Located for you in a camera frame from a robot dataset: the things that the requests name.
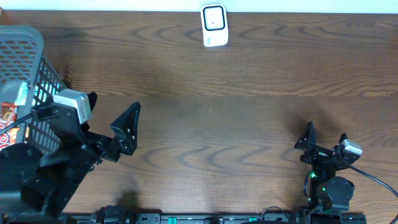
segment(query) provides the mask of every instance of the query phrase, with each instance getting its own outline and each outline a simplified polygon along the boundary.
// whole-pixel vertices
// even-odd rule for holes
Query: perforated basket wall
[[[13,103],[19,87],[29,83],[24,106],[19,106],[17,117],[30,113],[30,109],[45,102],[48,96],[65,89],[59,75],[43,54],[44,40],[41,34],[27,26],[0,26],[0,101]],[[46,122],[30,119],[21,125],[17,142],[27,141],[43,154],[54,152],[59,138],[49,130]]]

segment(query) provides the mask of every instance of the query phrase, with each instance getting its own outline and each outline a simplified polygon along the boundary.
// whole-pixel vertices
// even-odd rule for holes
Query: red and white target logo
[[[0,124],[0,130],[6,128],[5,124]],[[10,136],[7,133],[4,133],[0,136],[0,149],[7,147],[10,145]]]

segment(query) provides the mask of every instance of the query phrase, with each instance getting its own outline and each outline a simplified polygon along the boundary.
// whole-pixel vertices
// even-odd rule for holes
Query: red snack wrapper
[[[17,109],[14,103],[1,103],[0,130],[8,127],[17,120]],[[0,151],[7,146],[15,144],[19,128],[12,128],[0,136]]]

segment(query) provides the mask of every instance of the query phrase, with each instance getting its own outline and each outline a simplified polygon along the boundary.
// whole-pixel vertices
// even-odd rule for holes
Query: white wall
[[[229,12],[398,13],[398,0],[221,0]],[[198,11],[209,0],[0,0],[4,9]]]

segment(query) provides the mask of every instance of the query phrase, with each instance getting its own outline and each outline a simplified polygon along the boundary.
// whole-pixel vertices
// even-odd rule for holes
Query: wooden table
[[[261,212],[307,204],[310,169],[293,148],[313,121],[318,143],[362,145],[355,166],[398,189],[398,16],[230,13],[229,42],[205,48],[199,13],[6,11],[27,24],[69,85],[99,94],[94,132],[140,101],[139,145],[103,162],[66,212],[106,205]],[[344,170],[352,212],[387,223],[397,199]]]

